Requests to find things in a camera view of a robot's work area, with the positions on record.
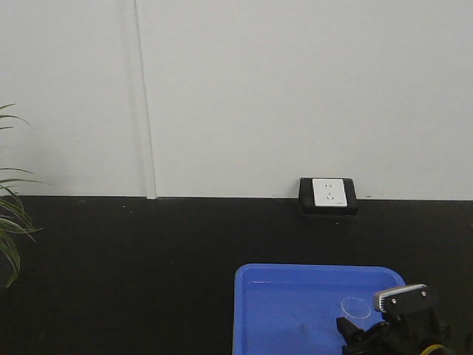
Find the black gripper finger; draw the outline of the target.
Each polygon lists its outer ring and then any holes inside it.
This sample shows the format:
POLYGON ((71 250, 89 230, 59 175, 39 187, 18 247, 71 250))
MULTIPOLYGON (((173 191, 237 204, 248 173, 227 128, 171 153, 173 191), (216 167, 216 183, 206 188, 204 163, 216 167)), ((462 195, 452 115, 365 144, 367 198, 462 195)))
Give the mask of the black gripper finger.
POLYGON ((343 355, 367 355, 370 353, 370 345, 363 342, 346 344, 341 349, 343 355))
POLYGON ((336 319, 336 328, 345 342, 359 342, 365 333, 364 329, 359 328, 345 317, 336 319))

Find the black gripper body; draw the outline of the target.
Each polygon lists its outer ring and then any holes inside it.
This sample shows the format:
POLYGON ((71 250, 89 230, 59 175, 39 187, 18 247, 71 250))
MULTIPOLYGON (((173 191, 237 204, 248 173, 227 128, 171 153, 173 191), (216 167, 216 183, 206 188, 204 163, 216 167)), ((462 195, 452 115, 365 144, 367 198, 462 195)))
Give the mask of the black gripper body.
POLYGON ((365 354, 450 354, 445 328, 433 308, 410 314, 384 313, 368 330, 365 354))

